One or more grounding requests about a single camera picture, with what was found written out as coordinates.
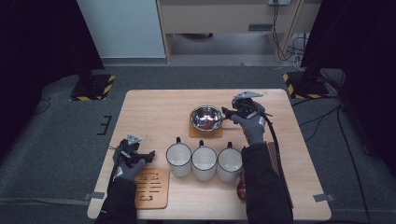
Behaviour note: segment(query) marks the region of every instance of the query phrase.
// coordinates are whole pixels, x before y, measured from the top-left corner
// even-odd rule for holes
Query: wooden tray
[[[161,209],[168,204],[169,169],[144,168],[134,179],[137,209]]]
[[[191,138],[220,138],[222,137],[222,128],[220,126],[214,131],[204,132],[196,129],[190,122],[189,136]]]

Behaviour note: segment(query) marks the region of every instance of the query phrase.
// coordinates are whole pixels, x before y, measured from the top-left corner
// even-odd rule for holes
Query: finger
[[[264,108],[264,106],[262,106],[261,104],[259,104],[259,103],[257,103],[257,102],[254,101],[254,105],[255,105],[259,110],[261,110],[262,112],[265,112],[265,108]]]
[[[237,124],[242,124],[245,120],[237,115],[232,115],[231,120]]]

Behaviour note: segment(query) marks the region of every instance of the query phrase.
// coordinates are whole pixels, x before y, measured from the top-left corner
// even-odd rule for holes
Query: gray carpet
[[[282,75],[288,71],[294,71],[294,68],[107,67],[106,72],[116,76],[109,95],[103,101],[88,102],[69,101],[69,94],[78,81],[77,76],[51,83],[43,91],[43,101],[37,106],[37,115],[32,116],[0,167],[0,199],[67,199],[84,203],[84,194],[92,192],[96,184],[128,90],[285,90]],[[300,101],[290,99],[292,104]],[[299,123],[303,123],[328,113],[339,104],[337,98],[321,99],[296,105],[293,109]],[[98,135],[104,131],[101,123],[107,122],[105,116],[111,116],[112,120],[106,135]],[[387,167],[379,158],[365,154],[347,115],[341,111],[339,118],[357,165],[372,223],[394,223],[396,178],[389,175]],[[305,139],[314,134],[317,125],[318,120],[302,127]],[[307,146],[325,193],[336,199],[329,202],[331,220],[368,222],[354,166],[337,122],[336,110],[321,121]],[[2,203],[0,223],[93,223],[86,215],[86,203]]]

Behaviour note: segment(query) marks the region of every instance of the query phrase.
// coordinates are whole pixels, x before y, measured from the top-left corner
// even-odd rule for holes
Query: human arm
[[[265,143],[242,150],[249,224],[293,223],[280,177],[272,167]]]
[[[119,160],[117,150],[114,153],[113,161],[118,164],[115,178],[108,186],[107,197],[95,223],[134,224],[137,222],[137,212],[134,204],[136,194],[134,177],[146,162],[142,159],[136,166],[129,168],[125,162]]]
[[[262,105],[256,106],[264,111]],[[264,118],[260,114],[251,119],[232,115],[231,120],[241,125],[249,144],[242,150],[249,223],[292,223],[287,195],[263,141]]]

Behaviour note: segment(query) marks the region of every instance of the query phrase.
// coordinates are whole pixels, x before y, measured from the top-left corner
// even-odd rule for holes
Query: metal bowl
[[[198,106],[191,112],[191,122],[200,131],[214,131],[221,125],[221,111],[212,105]]]

